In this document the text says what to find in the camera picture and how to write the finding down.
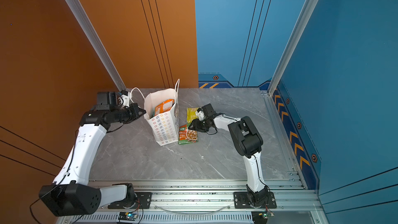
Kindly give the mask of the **yellow snack bag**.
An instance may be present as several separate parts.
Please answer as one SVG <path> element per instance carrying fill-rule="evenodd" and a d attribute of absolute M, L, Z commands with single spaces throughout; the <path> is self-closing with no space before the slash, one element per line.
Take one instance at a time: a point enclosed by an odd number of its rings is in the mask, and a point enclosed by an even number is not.
<path fill-rule="evenodd" d="M 187 124 L 190 124 L 193 120 L 198 119 L 197 111 L 198 107 L 188 107 L 187 108 Z"/>

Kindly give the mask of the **green nut snack bag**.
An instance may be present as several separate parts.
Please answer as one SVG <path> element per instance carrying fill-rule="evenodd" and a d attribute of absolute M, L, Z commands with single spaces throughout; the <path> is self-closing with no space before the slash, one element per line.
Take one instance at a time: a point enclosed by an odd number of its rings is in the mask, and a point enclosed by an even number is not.
<path fill-rule="evenodd" d="M 196 143 L 198 141 L 198 132 L 190 130 L 187 125 L 179 127 L 179 145 Z"/>

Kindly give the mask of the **white patterned paper bag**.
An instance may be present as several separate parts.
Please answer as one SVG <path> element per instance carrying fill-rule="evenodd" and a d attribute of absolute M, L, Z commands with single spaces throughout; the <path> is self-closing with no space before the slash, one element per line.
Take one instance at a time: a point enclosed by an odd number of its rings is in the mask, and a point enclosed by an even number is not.
<path fill-rule="evenodd" d="M 155 141 L 160 146 L 172 144 L 179 140 L 179 86 L 180 80 L 177 80 L 173 88 L 159 90 L 143 96 L 144 110 L 146 111 L 144 118 L 152 128 Z M 169 99 L 175 100 L 171 110 L 155 116 L 155 107 Z"/>

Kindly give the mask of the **orange snack bag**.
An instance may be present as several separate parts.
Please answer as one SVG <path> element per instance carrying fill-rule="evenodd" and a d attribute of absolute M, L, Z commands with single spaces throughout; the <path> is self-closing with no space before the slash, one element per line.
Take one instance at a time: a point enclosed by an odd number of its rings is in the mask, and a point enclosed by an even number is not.
<path fill-rule="evenodd" d="M 166 100 L 166 101 L 160 103 L 158 106 L 155 107 L 154 115 L 156 116 L 156 115 L 162 114 L 164 112 L 170 111 L 171 108 L 173 107 L 174 103 L 175 103 L 175 100 L 173 100 L 173 99 L 169 99 L 169 100 Z"/>

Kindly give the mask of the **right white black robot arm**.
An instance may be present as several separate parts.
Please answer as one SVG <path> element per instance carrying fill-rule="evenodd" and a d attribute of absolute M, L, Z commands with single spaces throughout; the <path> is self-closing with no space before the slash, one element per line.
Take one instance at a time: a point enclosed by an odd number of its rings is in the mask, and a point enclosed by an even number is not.
<path fill-rule="evenodd" d="M 211 104 L 198 108 L 195 114 L 197 118 L 192 120 L 188 129 L 202 133 L 208 133 L 211 128 L 229 131 L 236 151 L 244 160 L 249 204 L 254 208 L 262 207 L 271 192 L 265 184 L 261 167 L 263 138 L 251 118 L 217 113 Z"/>

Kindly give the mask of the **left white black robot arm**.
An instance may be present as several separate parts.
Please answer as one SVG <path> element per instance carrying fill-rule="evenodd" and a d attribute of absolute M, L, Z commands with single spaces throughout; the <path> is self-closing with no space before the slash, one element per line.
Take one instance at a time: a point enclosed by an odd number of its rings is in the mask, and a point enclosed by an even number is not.
<path fill-rule="evenodd" d="M 145 114 L 136 103 L 124 107 L 97 105 L 84 113 L 64 166 L 53 183 L 42 186 L 39 192 L 39 199 L 53 215 L 90 215 L 112 203 L 124 208 L 136 205 L 137 195 L 131 183 L 93 188 L 88 182 L 97 150 L 111 125 L 131 123 Z"/>

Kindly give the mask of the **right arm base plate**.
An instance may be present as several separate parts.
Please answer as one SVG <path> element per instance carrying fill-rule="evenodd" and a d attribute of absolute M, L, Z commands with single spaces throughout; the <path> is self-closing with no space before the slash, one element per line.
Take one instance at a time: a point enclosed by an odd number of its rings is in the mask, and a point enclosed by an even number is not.
<path fill-rule="evenodd" d="M 272 192 L 266 192 L 264 195 L 258 197 L 249 192 L 234 192 L 234 207 L 236 209 L 245 208 L 268 208 L 276 209 L 277 203 Z"/>

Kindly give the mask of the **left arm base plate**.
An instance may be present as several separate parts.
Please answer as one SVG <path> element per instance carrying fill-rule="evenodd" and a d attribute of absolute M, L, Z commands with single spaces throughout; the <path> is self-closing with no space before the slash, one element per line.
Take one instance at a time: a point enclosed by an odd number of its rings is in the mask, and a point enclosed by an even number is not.
<path fill-rule="evenodd" d="M 151 192 L 136 192 L 133 198 L 113 202 L 108 205 L 108 209 L 149 209 L 152 200 Z"/>

